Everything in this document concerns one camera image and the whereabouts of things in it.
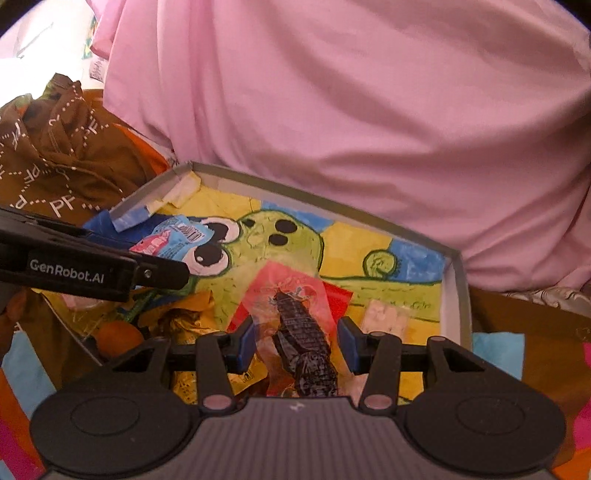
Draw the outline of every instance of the orange fruit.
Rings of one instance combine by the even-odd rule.
[[[107,360],[129,352],[144,341],[141,332],[123,320],[104,323],[93,335],[99,353]]]

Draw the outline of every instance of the gold foil wrapper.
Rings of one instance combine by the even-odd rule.
[[[197,338],[218,330],[205,327],[203,323],[211,325],[210,315],[213,312],[188,312],[186,310],[170,310],[159,322],[161,333],[173,339],[173,341],[189,345],[195,343]],[[248,370],[242,375],[228,374],[228,379],[235,395],[243,392],[250,386],[263,380],[267,376],[265,364],[255,354]],[[185,403],[197,403],[197,377],[195,372],[175,372],[173,375],[172,390]]]

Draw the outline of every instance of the pink fabric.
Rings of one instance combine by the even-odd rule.
[[[584,343],[583,349],[585,362],[591,367],[591,343]],[[574,420],[573,437],[577,451],[591,447],[591,399]]]
[[[424,233],[479,287],[591,277],[589,33],[553,0],[93,3],[105,106],[181,161]]]
[[[12,473],[15,480],[35,480],[43,473],[18,444],[11,429],[0,419],[0,459]]]

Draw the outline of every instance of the cartoon frog drawing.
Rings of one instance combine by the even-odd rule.
[[[209,217],[200,220],[214,230],[205,245],[191,249],[184,258],[191,273],[199,276],[198,290],[211,290],[215,317],[224,329],[241,302],[241,295],[266,260],[316,275],[322,265],[324,242],[309,226],[276,210],[258,210],[238,220]],[[421,317],[437,321],[439,303],[429,290],[432,284],[410,284],[388,280],[398,259],[386,250],[369,252],[363,260],[363,277],[323,278],[353,292],[350,304],[365,306],[371,299],[402,305],[417,297],[433,299],[421,305]]]

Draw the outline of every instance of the light blue paper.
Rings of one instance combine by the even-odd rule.
[[[473,333],[472,351],[503,372],[521,380],[525,356],[525,335],[522,333]]]

